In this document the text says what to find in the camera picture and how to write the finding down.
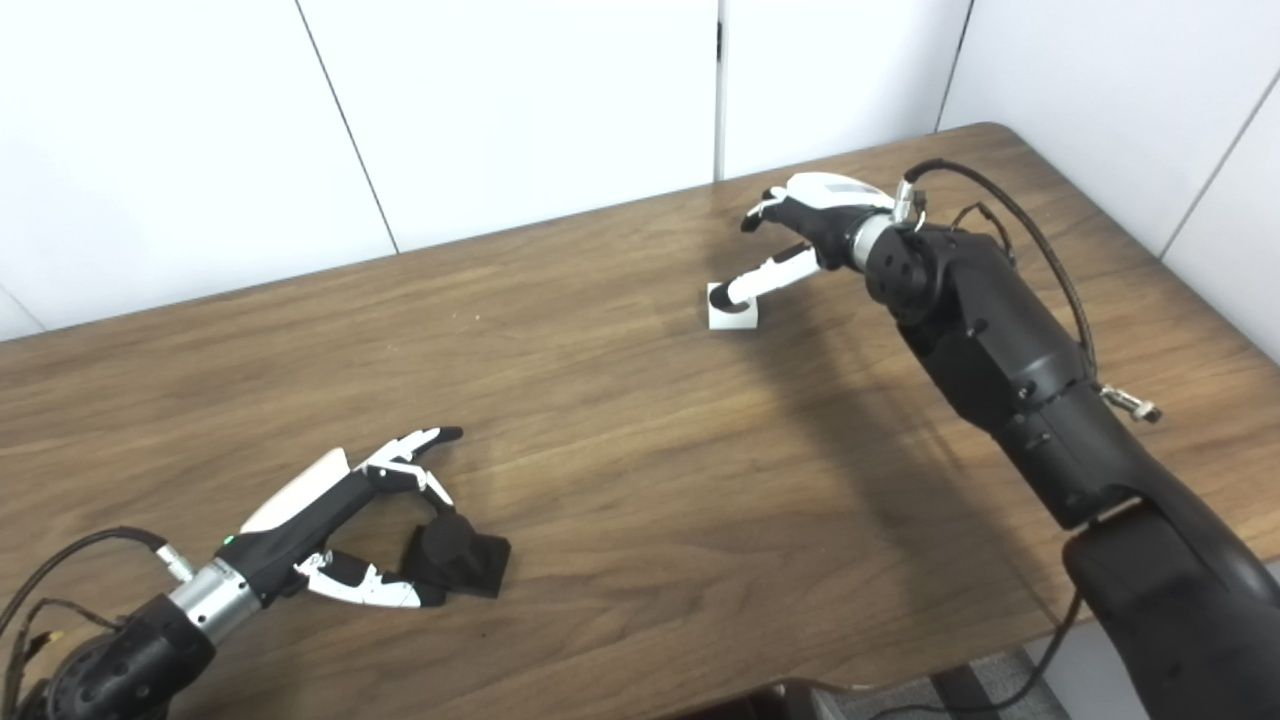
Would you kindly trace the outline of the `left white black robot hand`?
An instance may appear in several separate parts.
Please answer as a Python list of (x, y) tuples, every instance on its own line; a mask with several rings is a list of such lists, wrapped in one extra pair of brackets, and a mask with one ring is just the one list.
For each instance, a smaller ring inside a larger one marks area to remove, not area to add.
[(465, 434), (460, 427), (419, 429), (351, 465), (333, 448), (255, 510), (216, 556), (238, 573), (264, 607), (307, 589), (329, 600), (384, 609), (434, 609), (447, 592), (328, 547), (330, 537), (379, 495), (422, 495), (454, 510), (443, 484), (417, 460)]

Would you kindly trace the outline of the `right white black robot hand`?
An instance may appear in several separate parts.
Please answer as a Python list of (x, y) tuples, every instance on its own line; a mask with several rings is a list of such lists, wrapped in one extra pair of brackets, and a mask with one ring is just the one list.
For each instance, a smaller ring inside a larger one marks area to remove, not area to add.
[(864, 270), (870, 249), (895, 224), (895, 208), (893, 197), (859, 179), (826, 172), (792, 176), (762, 195), (740, 231), (753, 233), (774, 223), (803, 241), (710, 290), (709, 304), (728, 311), (818, 272)]

